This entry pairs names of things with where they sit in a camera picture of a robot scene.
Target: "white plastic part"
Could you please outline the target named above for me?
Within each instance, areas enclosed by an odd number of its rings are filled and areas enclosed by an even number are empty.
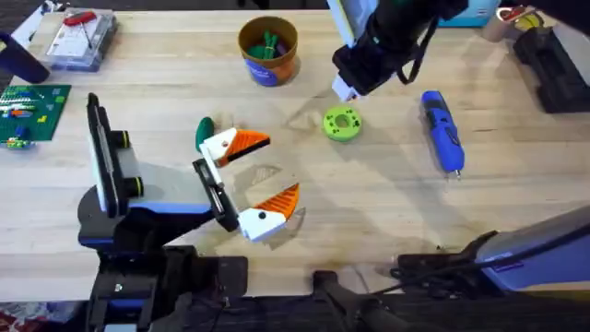
[[[350,101],[359,97],[359,93],[354,88],[349,87],[340,75],[336,75],[334,78],[332,90],[338,95],[340,101]]]
[[[238,217],[242,235],[252,241],[259,242],[285,226],[287,220],[283,214],[265,211],[259,208],[248,208]]]
[[[352,47],[365,31],[367,20],[378,0],[327,0],[342,41]]]
[[[106,212],[107,204],[106,199],[104,197],[104,188],[102,187],[102,181],[100,180],[98,157],[96,154],[96,149],[94,148],[92,136],[88,136],[88,145],[90,146],[90,159],[92,160],[92,175],[94,176],[94,183],[96,184],[97,196],[99,197],[100,210],[102,212]]]
[[[209,152],[209,155],[213,160],[218,160],[225,156],[228,149],[230,149],[231,142],[238,135],[238,129],[232,128],[223,131],[213,137],[210,137],[203,141],[203,145]]]

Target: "black wire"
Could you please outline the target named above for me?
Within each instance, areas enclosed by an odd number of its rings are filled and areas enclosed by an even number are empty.
[[[424,55],[426,54],[426,49],[428,47],[429,42],[431,42],[432,36],[434,36],[434,32],[436,31],[438,26],[439,18],[433,18],[431,24],[428,27],[428,30],[426,31],[424,39],[420,43],[420,46],[416,54],[416,58],[414,59],[414,65],[412,65],[412,69],[409,72],[409,77],[406,77],[406,74],[404,74],[404,70],[402,69],[405,64],[402,64],[399,68],[397,68],[397,77],[403,84],[408,85],[412,83],[418,76],[420,67],[422,66],[422,60],[424,60]]]
[[[425,273],[421,276],[417,276],[411,280],[406,280],[404,282],[400,282],[397,285],[394,285],[392,287],[388,287],[383,290],[374,291],[372,294],[373,295],[381,295],[381,294],[387,293],[388,291],[399,290],[402,287],[405,287],[407,285],[420,283],[421,281],[428,279],[428,278],[439,277],[441,275],[446,275],[446,274],[453,273],[453,272],[468,271],[468,270],[481,269],[481,268],[486,268],[486,267],[506,266],[506,265],[513,264],[518,261],[536,256],[536,255],[543,254],[549,250],[553,250],[557,247],[560,247],[560,246],[565,245],[567,243],[578,240],[588,234],[590,234],[590,223],[588,223],[588,224],[586,224],[574,231],[570,231],[568,233],[565,233],[562,236],[559,236],[549,242],[540,244],[540,245],[530,248],[530,249],[526,249],[526,250],[524,250],[518,254],[515,254],[515,255],[511,255],[511,256],[499,258],[499,259],[494,259],[494,260],[491,260],[488,262],[469,263],[469,264],[464,264],[462,266],[442,268],[439,270]]]
[[[219,317],[221,316],[221,313],[223,313],[223,309],[225,309],[226,306],[227,306],[227,304],[223,303],[223,305],[221,306],[221,309],[219,309],[219,311],[218,311],[218,314],[215,315],[215,319],[213,320],[213,324],[211,325],[211,328],[209,328],[209,332],[213,332],[215,330],[215,327],[218,325]]]

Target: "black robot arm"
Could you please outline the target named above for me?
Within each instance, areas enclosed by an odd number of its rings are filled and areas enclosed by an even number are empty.
[[[590,35],[590,21],[585,18],[590,2],[518,0],[517,3],[534,6]],[[354,47],[342,46],[332,57],[338,68],[335,91],[340,99],[367,95],[393,75],[404,84],[413,82],[439,19],[451,19],[467,7],[467,0],[380,1]],[[427,32],[419,45],[424,30]],[[414,64],[406,76],[402,67],[411,61]]]

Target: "wooden table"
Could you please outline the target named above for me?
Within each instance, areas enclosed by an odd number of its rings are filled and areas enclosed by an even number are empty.
[[[331,56],[341,45],[329,13],[265,13],[299,32],[299,73],[280,88],[253,83],[240,56],[237,32],[263,15],[249,11],[117,13],[120,29],[98,74],[52,73],[46,83],[73,85],[53,141],[0,150],[0,302],[89,296],[98,258],[77,242],[76,213],[93,185],[91,91],[112,127],[129,130],[138,158],[171,181],[196,176],[195,129],[204,116],[272,137],[223,175],[251,203],[300,182],[289,228],[249,243],[211,222],[176,241],[207,255],[248,256],[251,295],[306,293],[319,268],[338,270],[353,290],[376,290],[392,281],[375,267],[396,255],[460,249],[483,232],[587,204],[590,114],[543,113],[501,43],[476,30],[439,30],[414,84],[392,79],[355,102],[362,134],[341,144],[321,130],[323,112],[337,103]],[[43,19],[33,53],[44,51],[61,20]],[[453,111],[466,150],[461,182],[438,171],[420,118],[426,89],[440,90]]]

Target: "green object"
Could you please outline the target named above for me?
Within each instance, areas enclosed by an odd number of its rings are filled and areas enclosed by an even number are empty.
[[[210,117],[205,117],[199,123],[199,126],[196,128],[196,136],[195,136],[195,148],[197,151],[201,152],[201,144],[203,142],[212,137],[215,131],[215,125],[213,124],[213,120]]]
[[[252,46],[248,49],[248,55],[263,60],[274,59],[275,51],[277,48],[278,36],[275,34],[271,34],[269,30],[266,30],[264,39],[265,44]]]
[[[265,31],[265,55],[263,59],[269,60],[275,57],[275,47],[277,47],[277,35],[270,34],[270,31]]]
[[[7,141],[14,136],[19,125],[29,129],[27,140],[52,140],[53,132],[62,115],[71,88],[72,86],[69,85],[10,86],[6,88],[0,97],[0,108],[19,103],[27,107],[34,106],[35,112],[30,117],[0,117],[0,141]],[[32,91],[32,97],[19,97],[16,93],[23,91]],[[54,102],[60,97],[64,102]]]
[[[265,46],[264,45],[255,45],[248,49],[248,55],[255,57],[257,59],[263,59],[265,56]]]
[[[324,115],[325,134],[338,142],[346,142],[357,136],[361,125],[359,114],[349,105],[332,107]]]

